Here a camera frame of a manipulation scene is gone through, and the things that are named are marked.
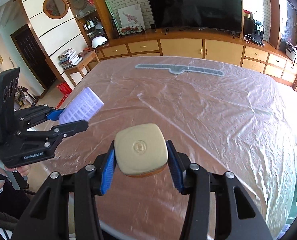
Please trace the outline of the gold lid cream jar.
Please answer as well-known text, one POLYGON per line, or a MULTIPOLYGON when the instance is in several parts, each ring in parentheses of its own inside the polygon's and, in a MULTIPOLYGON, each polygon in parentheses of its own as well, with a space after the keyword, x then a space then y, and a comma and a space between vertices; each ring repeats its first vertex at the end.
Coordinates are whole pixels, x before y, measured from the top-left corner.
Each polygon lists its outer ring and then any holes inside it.
POLYGON ((168 151, 156 124, 141 124, 119 131, 114 150, 120 171, 129 177, 148 177, 166 167, 168 151))

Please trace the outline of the stack of books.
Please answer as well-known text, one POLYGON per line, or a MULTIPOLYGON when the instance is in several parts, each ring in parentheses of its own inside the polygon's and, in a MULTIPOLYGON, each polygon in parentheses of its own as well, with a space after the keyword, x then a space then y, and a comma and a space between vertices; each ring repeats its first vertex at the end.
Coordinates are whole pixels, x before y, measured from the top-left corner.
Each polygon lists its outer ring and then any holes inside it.
POLYGON ((63 69, 72 68, 83 60, 83 57, 81 57, 73 48, 65 50, 57 58, 59 60, 59 66, 63 69))

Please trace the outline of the small wooden side table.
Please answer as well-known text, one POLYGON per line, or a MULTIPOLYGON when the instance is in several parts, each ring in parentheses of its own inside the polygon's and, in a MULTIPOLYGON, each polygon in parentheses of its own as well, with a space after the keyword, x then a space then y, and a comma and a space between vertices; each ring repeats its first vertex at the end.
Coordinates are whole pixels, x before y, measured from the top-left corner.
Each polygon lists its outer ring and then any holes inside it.
POLYGON ((76 66, 64 70, 64 73, 67 76, 66 81, 68 81, 67 83, 70 88, 74 89, 77 84, 91 71, 88 65, 93 60, 96 60, 97 63, 100 62, 95 50, 87 52, 76 66))

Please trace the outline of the white helmet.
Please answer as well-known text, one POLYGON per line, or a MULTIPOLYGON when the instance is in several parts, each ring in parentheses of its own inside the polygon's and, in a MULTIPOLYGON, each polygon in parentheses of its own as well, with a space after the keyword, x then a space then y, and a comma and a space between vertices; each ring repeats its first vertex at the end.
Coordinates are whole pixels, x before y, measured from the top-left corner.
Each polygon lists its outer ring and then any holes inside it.
POLYGON ((104 45, 107 42, 108 42, 108 40, 104 36, 97 36, 92 39, 91 45, 92 45, 92 48, 95 49, 99 46, 104 45))

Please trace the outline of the glass display cabinet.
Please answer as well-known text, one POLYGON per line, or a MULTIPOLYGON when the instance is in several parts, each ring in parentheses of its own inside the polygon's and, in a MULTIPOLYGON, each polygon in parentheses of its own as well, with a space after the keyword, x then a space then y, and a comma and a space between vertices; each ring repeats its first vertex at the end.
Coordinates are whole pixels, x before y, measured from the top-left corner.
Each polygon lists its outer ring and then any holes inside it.
POLYGON ((97 33, 95 26, 91 26, 90 22, 100 22, 103 26, 103 31, 100 31, 100 33, 108 38, 108 40, 116 37, 112 24, 112 16, 105 0, 67 1, 88 46, 91 45, 92 39, 97 33))

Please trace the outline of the grey table edge guard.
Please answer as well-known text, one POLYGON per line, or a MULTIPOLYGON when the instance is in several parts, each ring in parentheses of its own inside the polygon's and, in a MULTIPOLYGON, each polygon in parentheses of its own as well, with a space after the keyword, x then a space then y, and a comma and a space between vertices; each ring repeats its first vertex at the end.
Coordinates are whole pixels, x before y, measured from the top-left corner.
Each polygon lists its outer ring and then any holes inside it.
POLYGON ((208 74, 213 76, 225 76, 225 73, 218 69, 205 68, 205 67, 195 67, 186 65, 176 65, 176 64, 148 64, 140 63, 135 66, 136 69, 161 69, 168 70, 169 73, 173 75, 180 75, 184 72, 187 73, 200 73, 208 74))

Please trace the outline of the wooden sideboard cabinet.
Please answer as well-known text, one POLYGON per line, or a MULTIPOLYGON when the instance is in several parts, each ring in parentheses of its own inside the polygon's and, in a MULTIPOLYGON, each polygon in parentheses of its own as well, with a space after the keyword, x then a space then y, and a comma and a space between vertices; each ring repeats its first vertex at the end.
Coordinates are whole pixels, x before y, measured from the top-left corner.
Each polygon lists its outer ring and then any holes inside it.
POLYGON ((297 63, 285 53, 268 43, 259 46, 221 31, 149 29, 110 39, 95 51, 104 60, 164 55, 225 62, 269 75, 297 90, 297 63))

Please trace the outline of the black coffee machine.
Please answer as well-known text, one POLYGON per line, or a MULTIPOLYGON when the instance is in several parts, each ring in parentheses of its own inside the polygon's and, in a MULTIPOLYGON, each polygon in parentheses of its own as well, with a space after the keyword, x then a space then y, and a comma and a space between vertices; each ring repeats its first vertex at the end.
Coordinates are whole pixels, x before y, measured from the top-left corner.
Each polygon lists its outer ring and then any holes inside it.
POLYGON ((254 44, 264 47, 264 25, 260 21, 254 19, 252 12, 244 10, 243 14, 243 36, 245 42, 253 42, 254 44))

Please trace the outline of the black flat television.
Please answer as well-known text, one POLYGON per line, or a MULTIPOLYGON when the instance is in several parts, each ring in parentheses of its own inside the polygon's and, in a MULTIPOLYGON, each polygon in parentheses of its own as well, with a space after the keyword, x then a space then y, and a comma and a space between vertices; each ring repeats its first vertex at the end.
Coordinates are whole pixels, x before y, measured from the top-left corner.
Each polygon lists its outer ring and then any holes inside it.
POLYGON ((242 0, 148 0, 156 28, 242 32, 242 0))

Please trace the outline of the round wall picture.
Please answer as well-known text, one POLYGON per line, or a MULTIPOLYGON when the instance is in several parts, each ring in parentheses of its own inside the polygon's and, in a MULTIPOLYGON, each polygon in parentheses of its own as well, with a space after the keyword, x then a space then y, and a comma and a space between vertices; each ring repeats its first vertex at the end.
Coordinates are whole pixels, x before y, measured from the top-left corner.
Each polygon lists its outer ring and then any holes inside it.
POLYGON ((43 12, 52 19, 58 20, 66 16, 69 5, 66 0, 45 0, 43 12))

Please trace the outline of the animal picture frame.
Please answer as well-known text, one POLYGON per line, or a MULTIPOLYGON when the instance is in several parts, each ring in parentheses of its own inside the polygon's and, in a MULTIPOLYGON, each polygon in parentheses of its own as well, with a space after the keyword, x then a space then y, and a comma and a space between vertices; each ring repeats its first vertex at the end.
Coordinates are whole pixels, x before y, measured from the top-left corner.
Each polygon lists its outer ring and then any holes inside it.
POLYGON ((121 27, 120 35, 129 35, 145 31, 144 19, 140 4, 118 9, 121 27))

